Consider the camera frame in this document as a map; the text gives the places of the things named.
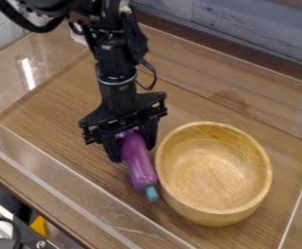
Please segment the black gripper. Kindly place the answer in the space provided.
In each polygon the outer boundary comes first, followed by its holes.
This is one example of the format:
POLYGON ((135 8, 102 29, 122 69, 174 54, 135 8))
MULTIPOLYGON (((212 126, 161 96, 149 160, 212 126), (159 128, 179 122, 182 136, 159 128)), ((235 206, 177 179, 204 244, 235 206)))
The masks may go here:
POLYGON ((99 106, 78 121, 83 142, 102 143, 111 162, 121 161, 115 134, 138 127, 146 148, 157 143, 158 121, 167 114, 162 91, 138 93, 134 82, 119 85, 98 83, 99 106))

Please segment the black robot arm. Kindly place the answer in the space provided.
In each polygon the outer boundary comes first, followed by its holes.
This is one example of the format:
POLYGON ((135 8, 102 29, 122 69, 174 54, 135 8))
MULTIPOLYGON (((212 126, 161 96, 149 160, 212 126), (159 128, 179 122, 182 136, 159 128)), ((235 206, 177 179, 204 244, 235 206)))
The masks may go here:
POLYGON ((167 115, 166 94, 146 86, 137 90, 138 64, 149 52, 129 0, 0 0, 0 12, 21 28, 46 33, 65 21, 83 37, 95 58, 101 93, 98 107, 78 121, 86 144, 102 145, 110 161, 121 160, 117 135, 138 128, 147 148, 157 141, 158 121, 167 115))

